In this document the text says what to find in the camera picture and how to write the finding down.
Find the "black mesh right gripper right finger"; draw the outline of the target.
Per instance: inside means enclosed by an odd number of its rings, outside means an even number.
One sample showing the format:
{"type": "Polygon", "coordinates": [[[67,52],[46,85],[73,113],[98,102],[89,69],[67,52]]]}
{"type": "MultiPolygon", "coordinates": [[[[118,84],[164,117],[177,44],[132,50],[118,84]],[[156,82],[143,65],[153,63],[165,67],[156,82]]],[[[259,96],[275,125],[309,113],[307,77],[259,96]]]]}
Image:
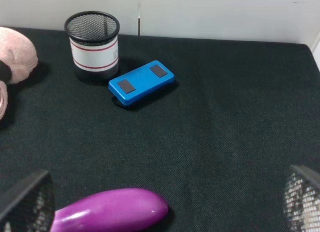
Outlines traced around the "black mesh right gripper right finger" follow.
{"type": "Polygon", "coordinates": [[[289,168],[283,215],[289,231],[320,230],[320,174],[303,165],[289,168]]]}

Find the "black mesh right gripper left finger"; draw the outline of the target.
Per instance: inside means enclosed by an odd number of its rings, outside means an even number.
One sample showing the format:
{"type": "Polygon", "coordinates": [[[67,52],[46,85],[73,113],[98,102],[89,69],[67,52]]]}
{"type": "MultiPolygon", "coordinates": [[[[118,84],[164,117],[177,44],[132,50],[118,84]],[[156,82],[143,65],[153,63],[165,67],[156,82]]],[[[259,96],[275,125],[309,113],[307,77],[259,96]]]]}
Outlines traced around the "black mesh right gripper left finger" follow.
{"type": "Polygon", "coordinates": [[[0,194],[1,231],[50,231],[55,217],[50,173],[38,170],[0,194]]]}

